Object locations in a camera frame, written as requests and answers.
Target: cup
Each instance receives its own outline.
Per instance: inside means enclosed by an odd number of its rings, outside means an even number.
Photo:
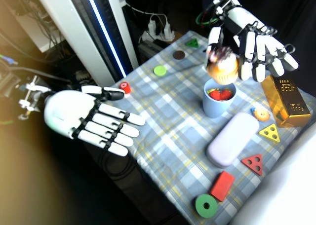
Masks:
[[[218,88],[220,90],[229,89],[232,91],[233,96],[231,99],[226,101],[217,101],[215,99],[212,99],[208,94],[207,91],[212,88]],[[215,80],[210,79],[207,81],[204,85],[204,94],[203,94],[203,110],[205,114],[210,118],[217,118],[221,116],[232,104],[233,100],[236,97],[236,87],[233,83],[228,85],[221,85],[215,82]]]

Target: gold bar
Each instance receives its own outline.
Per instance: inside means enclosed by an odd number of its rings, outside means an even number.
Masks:
[[[301,127],[307,124],[312,115],[292,80],[269,75],[261,86],[278,127]]]

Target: red strawberry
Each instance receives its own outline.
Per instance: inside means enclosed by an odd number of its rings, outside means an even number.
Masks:
[[[233,96],[233,93],[228,90],[228,89],[224,89],[221,93],[220,93],[220,99],[221,100],[229,100],[231,99]]]
[[[217,101],[221,100],[221,93],[218,90],[213,90],[208,95],[214,100],[217,100]]]

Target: red spool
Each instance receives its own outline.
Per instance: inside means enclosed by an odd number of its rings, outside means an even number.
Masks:
[[[128,82],[123,82],[119,85],[119,88],[124,90],[124,92],[127,94],[127,93],[130,93],[131,90],[130,90],[130,86],[128,84]]]

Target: table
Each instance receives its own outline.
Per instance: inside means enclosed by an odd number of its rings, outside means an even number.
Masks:
[[[185,46],[193,38],[198,39],[199,48]],[[261,85],[248,80],[236,82],[237,96],[221,117],[210,119],[204,114],[203,86],[209,80],[202,67],[206,45],[206,38],[194,32],[186,33],[122,80],[128,81],[132,88],[129,96],[107,103],[146,119],[144,126],[137,127],[140,136],[134,139],[130,154],[181,214],[193,225],[225,225],[302,128],[278,128],[279,144],[254,135],[233,164],[225,168],[235,181],[226,199],[218,203],[217,214],[210,219],[200,217],[195,211],[195,198],[208,193],[214,179],[223,171],[207,159],[207,146],[236,113],[250,113],[254,106],[270,110]],[[175,50],[184,51],[186,58],[174,59],[172,54]],[[154,75],[153,68],[157,65],[167,68],[165,76]],[[301,94],[313,113],[316,98],[302,91]],[[260,129],[272,123],[273,117],[261,122]],[[256,175],[240,161],[259,153],[263,157],[263,176]]]

